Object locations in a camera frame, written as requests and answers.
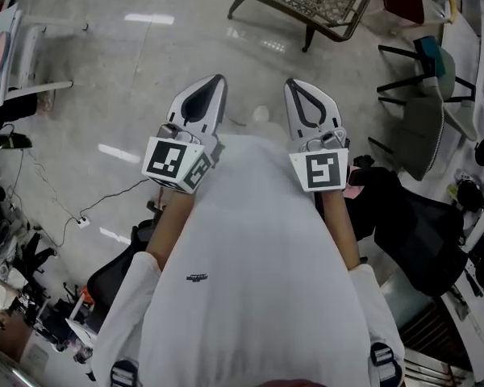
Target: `white table leg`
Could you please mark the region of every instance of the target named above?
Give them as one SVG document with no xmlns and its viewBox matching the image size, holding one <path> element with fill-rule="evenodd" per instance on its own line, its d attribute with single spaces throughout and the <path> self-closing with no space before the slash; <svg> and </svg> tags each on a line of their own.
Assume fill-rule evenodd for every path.
<svg viewBox="0 0 484 387">
<path fill-rule="evenodd" d="M 56 83 L 48 83 L 47 85 L 29 86 L 22 89 L 11 90 L 6 93 L 6 100 L 11 100 L 25 96 L 28 94 L 38 94 L 39 92 L 47 92 L 49 90 L 67 89 L 73 86 L 73 81 L 58 81 Z"/>
<path fill-rule="evenodd" d="M 70 313 L 70 316 L 68 317 L 68 319 L 71 319 L 71 320 L 74 320 L 77 313 L 79 312 L 79 310 L 81 309 L 81 306 L 82 306 L 82 303 L 84 302 L 84 299 L 85 299 L 85 296 L 84 294 L 82 294 L 79 299 L 77 300 L 77 304 L 75 305 L 75 307 L 73 308 L 72 312 Z"/>
<path fill-rule="evenodd" d="M 64 27 L 72 27 L 76 29 L 88 30 L 88 23 L 85 23 L 85 22 L 74 22 L 73 20 L 54 19 L 52 17 L 44 17 L 44 16 L 24 15 L 22 18 L 22 22 L 30 23 L 30 24 L 47 24 L 51 26 L 64 26 Z"/>
</svg>

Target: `white shirt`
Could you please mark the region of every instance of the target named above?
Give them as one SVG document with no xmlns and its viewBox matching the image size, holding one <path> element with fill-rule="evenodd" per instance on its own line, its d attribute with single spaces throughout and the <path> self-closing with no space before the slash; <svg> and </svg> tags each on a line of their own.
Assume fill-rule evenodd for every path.
<svg viewBox="0 0 484 387">
<path fill-rule="evenodd" d="M 23 289 L 27 284 L 27 280 L 16 268 L 9 271 L 9 276 L 5 281 L 11 287 L 17 290 Z M 0 285 L 0 310 L 7 310 L 16 298 L 16 293 Z"/>
<path fill-rule="evenodd" d="M 373 270 L 348 273 L 284 149 L 223 142 L 165 271 L 135 255 L 98 334 L 98 384 L 129 356 L 146 387 L 376 385 L 370 340 L 404 351 Z"/>
</svg>

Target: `concrete floor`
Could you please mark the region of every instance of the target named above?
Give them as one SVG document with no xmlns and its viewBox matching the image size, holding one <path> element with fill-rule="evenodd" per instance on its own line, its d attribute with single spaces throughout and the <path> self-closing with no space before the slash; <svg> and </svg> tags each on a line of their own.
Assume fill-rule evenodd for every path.
<svg viewBox="0 0 484 387">
<path fill-rule="evenodd" d="M 30 14 L 90 24 L 86 32 L 47 31 L 39 69 L 44 78 L 72 79 L 74 86 L 56 92 L 49 114 L 15 123 L 34 145 L 24 154 L 16 193 L 27 217 L 56 243 L 62 242 L 69 213 L 78 218 L 104 195 L 143 179 L 136 158 L 120 160 L 99 145 L 143 159 L 173 97 L 213 73 L 222 73 L 229 86 L 221 133 L 249 132 L 244 125 L 258 106 L 267 106 L 271 121 L 288 133 L 282 92 L 288 77 L 317 85 L 335 99 L 351 157 L 370 153 L 368 136 L 386 139 L 391 133 L 395 119 L 377 101 L 376 86 L 395 80 L 404 65 L 394 55 L 385 60 L 377 45 L 406 47 L 404 40 L 372 31 L 374 20 L 366 19 L 350 41 L 338 44 L 316 35 L 304 54 L 301 23 L 253 0 L 228 20 L 232 1 L 20 0 Z M 132 15 L 156 15 L 160 23 L 127 20 Z M 0 152 L 5 186 L 15 183 L 20 156 Z M 126 247 L 131 227 L 151 218 L 145 204 L 157 193 L 152 182 L 143 183 L 87 210 L 91 224 L 85 229 L 68 223 L 59 252 L 74 281 L 85 284 Z M 386 256 L 373 243 L 362 243 L 361 251 L 384 281 L 391 268 Z"/>
</svg>

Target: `electrical outlet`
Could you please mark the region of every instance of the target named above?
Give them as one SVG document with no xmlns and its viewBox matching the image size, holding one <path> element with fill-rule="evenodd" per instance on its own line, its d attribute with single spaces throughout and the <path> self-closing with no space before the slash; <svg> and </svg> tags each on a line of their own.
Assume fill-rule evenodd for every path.
<svg viewBox="0 0 484 387">
<path fill-rule="evenodd" d="M 86 228 L 88 225 L 90 225 L 90 218 L 87 218 L 86 216 L 83 216 L 81 219 L 77 221 L 77 225 L 82 229 Z"/>
</svg>

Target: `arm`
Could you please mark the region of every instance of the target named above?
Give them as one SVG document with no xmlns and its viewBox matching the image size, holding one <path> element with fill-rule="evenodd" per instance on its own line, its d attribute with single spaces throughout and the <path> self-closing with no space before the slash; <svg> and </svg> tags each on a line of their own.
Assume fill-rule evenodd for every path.
<svg viewBox="0 0 484 387">
<path fill-rule="evenodd" d="M 99 385 L 109 385 L 113 364 L 119 360 L 131 333 L 141 323 L 174 244 L 194 205 L 194 196 L 173 193 L 160 218 L 146 252 L 133 257 L 115 301 L 94 346 L 91 362 Z"/>
<path fill-rule="evenodd" d="M 3 287 L 4 290 L 7 291 L 8 293 L 13 293 L 15 295 L 15 297 L 19 297 L 20 294 L 21 294 L 18 289 L 13 288 L 12 286 L 10 286 L 9 284 L 7 284 L 4 281 L 0 281 L 0 286 Z"/>
<path fill-rule="evenodd" d="M 173 192 L 165 212 L 152 234 L 146 252 L 154 256 L 161 271 L 170 257 L 174 245 L 183 231 L 186 220 L 194 207 L 195 195 Z"/>
<path fill-rule="evenodd" d="M 378 365 L 369 358 L 371 385 L 401 385 L 405 373 L 405 348 L 373 269 L 369 265 L 359 265 L 349 272 L 349 276 L 365 316 L 371 345 L 385 344 L 391 350 L 382 356 L 385 361 Z"/>
<path fill-rule="evenodd" d="M 346 268 L 351 270 L 357 267 L 361 257 L 342 191 L 323 192 L 323 208 L 324 223 L 339 248 Z"/>
</svg>

